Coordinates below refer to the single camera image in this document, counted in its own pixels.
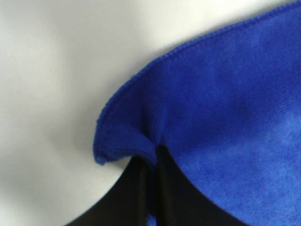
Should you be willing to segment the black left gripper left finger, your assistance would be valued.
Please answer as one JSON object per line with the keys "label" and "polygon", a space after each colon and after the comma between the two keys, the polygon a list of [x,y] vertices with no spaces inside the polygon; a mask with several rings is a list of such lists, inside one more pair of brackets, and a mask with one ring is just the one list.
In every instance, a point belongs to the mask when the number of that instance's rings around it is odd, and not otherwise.
{"label": "black left gripper left finger", "polygon": [[146,226],[147,165],[140,157],[131,158],[114,186],[89,210],[69,226]]}

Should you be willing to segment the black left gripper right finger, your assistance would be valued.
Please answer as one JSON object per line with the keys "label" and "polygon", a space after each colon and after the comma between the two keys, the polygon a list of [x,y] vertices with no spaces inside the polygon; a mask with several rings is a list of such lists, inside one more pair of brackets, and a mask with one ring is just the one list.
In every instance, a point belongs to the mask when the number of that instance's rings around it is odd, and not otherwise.
{"label": "black left gripper right finger", "polygon": [[239,226],[240,221],[204,196],[184,175],[166,146],[156,149],[158,226]]}

